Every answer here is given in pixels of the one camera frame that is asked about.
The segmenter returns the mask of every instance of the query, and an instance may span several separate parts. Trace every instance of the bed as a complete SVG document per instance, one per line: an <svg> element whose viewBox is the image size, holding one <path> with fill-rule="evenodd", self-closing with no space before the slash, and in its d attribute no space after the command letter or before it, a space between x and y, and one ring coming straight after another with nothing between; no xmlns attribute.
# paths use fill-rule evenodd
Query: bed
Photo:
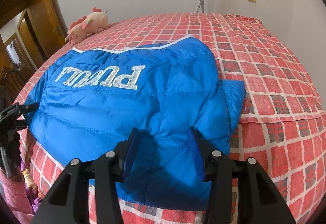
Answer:
<svg viewBox="0 0 326 224"><path fill-rule="evenodd" d="M46 69L72 47L123 49L168 43L191 34L216 58L222 79L244 80L246 99L231 158L255 157L272 178L296 221L306 222L326 193L326 117L312 80L296 56L260 20L239 15L176 13L134 18L65 45L25 85L16 101L23 104ZM27 132L21 133L22 158L46 194L63 166ZM90 221L96 223L94 186L89 187ZM237 183L231 223L237 220ZM204 212L174 211L120 200L128 223L200 223Z"/></svg>

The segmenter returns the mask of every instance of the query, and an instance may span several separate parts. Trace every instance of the stuffed toy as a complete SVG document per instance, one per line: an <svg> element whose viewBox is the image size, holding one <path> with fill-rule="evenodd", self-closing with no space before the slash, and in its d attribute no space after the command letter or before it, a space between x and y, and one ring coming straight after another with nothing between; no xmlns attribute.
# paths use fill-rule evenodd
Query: stuffed toy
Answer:
<svg viewBox="0 0 326 224"><path fill-rule="evenodd" d="M107 15L101 9L94 7L92 13L70 24L66 41L69 40L69 44L72 43L72 40L79 43L89 34L99 33L110 27L108 20Z"/></svg>

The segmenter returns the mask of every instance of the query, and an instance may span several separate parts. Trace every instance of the white piping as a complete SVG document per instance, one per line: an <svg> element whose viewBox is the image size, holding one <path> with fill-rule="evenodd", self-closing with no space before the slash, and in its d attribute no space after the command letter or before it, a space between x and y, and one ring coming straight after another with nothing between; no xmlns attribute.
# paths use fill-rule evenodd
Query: white piping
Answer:
<svg viewBox="0 0 326 224"><path fill-rule="evenodd" d="M91 49L91 50L101 50L101 51L106 51L106 52L110 52L110 53L120 54L122 52L129 51L129 50L134 50L134 49L149 49L149 50L151 50L151 49L163 49L163 48L167 48L167 47L169 47L169 46L171 46L173 44L176 44L179 41L182 41L182 40L187 39L187 38L195 38L195 37L192 36L192 35L187 35L187 36L185 36L183 38L180 38L180 39L178 39L176 41L173 41L171 43L168 43L168 44L163 45L163 46L158 46L158 47L136 47L136 48L126 47L124 50L109 50L109 49L95 48L95 49ZM87 51L87 50L80 50L80 49L77 49L75 47L72 48L72 50L74 50L74 51L76 51L78 53L83 53L84 51Z"/></svg>

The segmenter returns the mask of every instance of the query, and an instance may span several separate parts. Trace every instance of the blue puffer jacket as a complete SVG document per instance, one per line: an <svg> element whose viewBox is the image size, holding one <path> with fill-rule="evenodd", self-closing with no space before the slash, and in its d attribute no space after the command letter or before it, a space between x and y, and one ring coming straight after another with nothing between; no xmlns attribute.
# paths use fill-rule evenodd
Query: blue puffer jacket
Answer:
<svg viewBox="0 0 326 224"><path fill-rule="evenodd" d="M73 49L30 92L40 108L25 118L61 164L97 159L142 130L134 165L118 196L141 204L203 210L210 183L196 175L187 132L197 128L229 154L245 88L219 80L209 48L192 36L125 51Z"/></svg>

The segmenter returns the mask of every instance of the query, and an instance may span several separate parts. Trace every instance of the door handle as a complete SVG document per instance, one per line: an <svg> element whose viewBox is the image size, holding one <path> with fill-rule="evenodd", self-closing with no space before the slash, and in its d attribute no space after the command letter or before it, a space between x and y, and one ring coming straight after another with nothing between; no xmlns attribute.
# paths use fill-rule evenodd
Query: door handle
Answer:
<svg viewBox="0 0 326 224"><path fill-rule="evenodd" d="M55 27L55 30L53 30L52 33L56 32L56 31L58 32L59 36L61 36L61 32L59 30L59 26L56 26Z"/></svg>

